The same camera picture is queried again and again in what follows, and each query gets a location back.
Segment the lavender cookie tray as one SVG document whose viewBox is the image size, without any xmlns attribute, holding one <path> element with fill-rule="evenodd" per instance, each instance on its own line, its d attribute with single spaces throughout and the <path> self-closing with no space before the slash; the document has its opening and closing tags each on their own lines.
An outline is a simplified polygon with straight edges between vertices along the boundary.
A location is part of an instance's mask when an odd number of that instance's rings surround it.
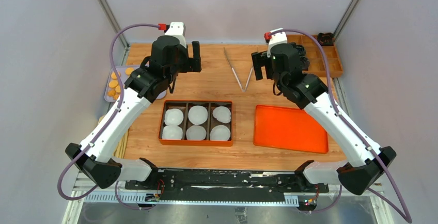
<svg viewBox="0 0 438 224">
<path fill-rule="evenodd" d="M 105 87 L 108 102 L 149 102 L 163 97 L 175 77 L 164 71 L 155 71 L 148 65 L 120 66 L 110 70 Z"/>
</svg>

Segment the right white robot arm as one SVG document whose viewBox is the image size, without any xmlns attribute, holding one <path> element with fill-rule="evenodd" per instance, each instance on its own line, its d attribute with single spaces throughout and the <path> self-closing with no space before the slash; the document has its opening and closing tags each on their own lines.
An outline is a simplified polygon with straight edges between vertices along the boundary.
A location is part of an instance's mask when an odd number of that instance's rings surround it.
<svg viewBox="0 0 438 224">
<path fill-rule="evenodd" d="M 337 184 L 355 195 L 362 195 L 381 175 L 387 173 L 396 157 L 392 147 L 382 147 L 369 138 L 339 107 L 331 83 L 305 73 L 298 50 L 287 41 L 288 29 L 265 33 L 268 49 L 252 53 L 257 80 L 272 79 L 273 89 L 316 120 L 336 141 L 345 161 L 320 163 L 307 161 L 295 173 L 295 185 L 309 191 L 315 184 Z"/>
</svg>

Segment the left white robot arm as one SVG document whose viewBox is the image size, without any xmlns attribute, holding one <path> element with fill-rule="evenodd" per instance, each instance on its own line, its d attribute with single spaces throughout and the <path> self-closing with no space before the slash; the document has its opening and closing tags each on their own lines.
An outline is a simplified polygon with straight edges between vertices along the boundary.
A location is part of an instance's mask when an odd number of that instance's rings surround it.
<svg viewBox="0 0 438 224">
<path fill-rule="evenodd" d="M 158 184 L 156 166 L 144 158 L 119 159 L 113 156 L 122 136 L 133 122 L 159 96 L 172 93 L 179 73 L 200 72 L 199 42 L 192 43 L 189 56 L 182 22 L 155 26 L 164 31 L 153 43 L 151 54 L 140 67 L 120 83 L 121 93 L 98 126 L 79 144 L 71 143 L 66 154 L 83 174 L 99 188 L 108 188 L 117 181 L 138 181 L 145 189 Z"/>
</svg>

